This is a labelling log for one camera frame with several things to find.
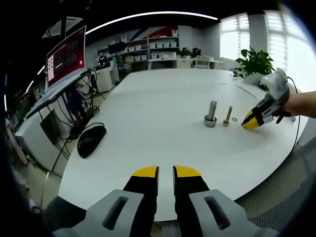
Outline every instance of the ceiling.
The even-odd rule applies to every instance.
[[[8,19],[12,24],[4,28],[7,32],[7,42],[5,52],[8,61],[8,81],[7,81],[7,103],[10,104],[12,97],[19,90],[25,92],[32,80],[38,80],[39,69],[45,64],[47,52],[55,46],[62,38],[60,35],[42,39],[45,31],[53,27],[61,19],[67,16],[82,18],[71,30],[86,25],[87,30],[93,29],[103,23],[121,17],[152,11],[185,11],[205,14],[218,19],[232,16],[239,13],[248,14],[262,13],[263,9],[277,9],[277,4],[271,1],[258,3],[242,3],[240,1],[209,1],[187,6],[183,4],[170,3],[170,1],[153,2],[149,4],[138,3],[136,1],[111,2],[105,0],[46,0],[24,3],[18,10],[14,3],[7,9],[14,10],[12,19]],[[14,21],[14,17],[19,16],[22,21]],[[114,23],[103,27],[86,37],[86,44],[89,45],[107,36],[120,32],[135,30],[152,26],[165,25],[191,25],[197,28],[204,28],[219,21],[201,17],[183,15],[152,15],[137,17]]]

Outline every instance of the green leaves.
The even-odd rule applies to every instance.
[[[234,68],[234,77],[245,78],[254,73],[267,75],[275,72],[272,63],[273,59],[267,52],[260,50],[256,52],[253,48],[240,51],[243,58],[236,59],[240,63],[240,68]]]

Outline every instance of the robotic hand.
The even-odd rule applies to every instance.
[[[249,111],[242,122],[245,129],[255,129],[265,123],[273,121],[278,117],[276,123],[280,123],[283,117],[290,117],[291,114],[282,109],[282,106],[290,97],[290,90],[287,84],[285,72],[277,68],[276,73],[271,73],[262,78],[262,83],[267,91],[266,96]]]

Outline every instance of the white table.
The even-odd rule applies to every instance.
[[[240,125],[265,92],[233,81],[231,72],[166,69],[131,73],[90,121],[108,133],[94,153],[82,159],[75,148],[59,196],[88,209],[113,189],[123,189],[131,174],[158,165],[156,221],[176,219],[172,167],[202,173],[210,189],[235,200],[265,180],[284,161],[295,140],[297,121],[284,118],[249,131]],[[218,102],[216,127],[203,119],[211,100]],[[233,106],[225,128],[222,121]],[[302,133],[306,117],[301,118]]]
[[[179,65],[183,65],[183,63],[186,63],[186,62],[188,63],[188,65],[191,66],[191,64],[196,60],[197,60],[196,58],[154,58],[154,59],[149,59],[148,60],[148,71],[152,69],[153,62],[173,61],[174,64],[176,64],[173,67],[179,68]],[[210,63],[224,64],[224,62],[216,61],[216,60],[210,61]]]

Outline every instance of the chair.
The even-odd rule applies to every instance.
[[[196,68],[206,68],[206,69],[210,69],[209,67],[209,63],[211,61],[214,61],[214,58],[210,57],[210,56],[201,56],[198,55],[197,56],[197,61],[196,61]]]

